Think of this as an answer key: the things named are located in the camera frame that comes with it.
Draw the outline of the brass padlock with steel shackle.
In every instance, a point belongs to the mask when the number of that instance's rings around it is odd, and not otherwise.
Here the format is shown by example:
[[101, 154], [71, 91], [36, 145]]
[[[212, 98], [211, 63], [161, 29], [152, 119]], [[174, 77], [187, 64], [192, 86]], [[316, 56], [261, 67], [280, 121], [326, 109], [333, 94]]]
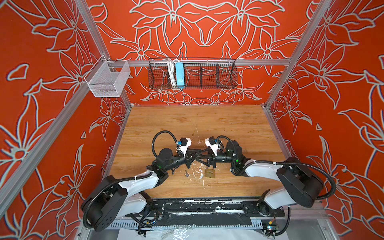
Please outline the brass padlock with steel shackle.
[[216, 174], [215, 169], [209, 169], [209, 168], [205, 169], [205, 173], [204, 173], [205, 178], [214, 179], [215, 174]]

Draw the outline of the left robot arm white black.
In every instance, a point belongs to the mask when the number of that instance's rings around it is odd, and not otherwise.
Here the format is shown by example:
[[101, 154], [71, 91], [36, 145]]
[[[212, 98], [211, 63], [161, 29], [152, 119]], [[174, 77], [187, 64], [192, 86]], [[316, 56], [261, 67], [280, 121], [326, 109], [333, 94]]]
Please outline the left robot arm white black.
[[155, 155], [155, 160], [142, 174], [122, 179], [104, 178], [81, 205], [84, 227], [100, 232], [117, 217], [141, 212], [147, 205], [147, 198], [141, 194], [143, 191], [163, 184], [169, 177], [168, 171], [209, 159], [210, 156], [204, 153], [212, 151], [192, 149], [174, 155], [171, 149], [165, 148]]

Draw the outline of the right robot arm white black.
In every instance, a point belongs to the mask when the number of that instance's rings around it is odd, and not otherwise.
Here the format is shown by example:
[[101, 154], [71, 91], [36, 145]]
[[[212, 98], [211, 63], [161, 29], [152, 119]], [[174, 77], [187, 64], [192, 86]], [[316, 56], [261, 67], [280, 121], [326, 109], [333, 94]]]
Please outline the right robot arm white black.
[[229, 163], [230, 171], [238, 177], [259, 177], [278, 181], [282, 187], [263, 193], [262, 203], [271, 209], [300, 205], [310, 208], [315, 201], [330, 198], [337, 190], [336, 182], [326, 171], [299, 159], [289, 157], [283, 162], [254, 160], [243, 155], [236, 141], [224, 147], [219, 140], [209, 140], [204, 150], [190, 150], [194, 161], [215, 168], [218, 163]]

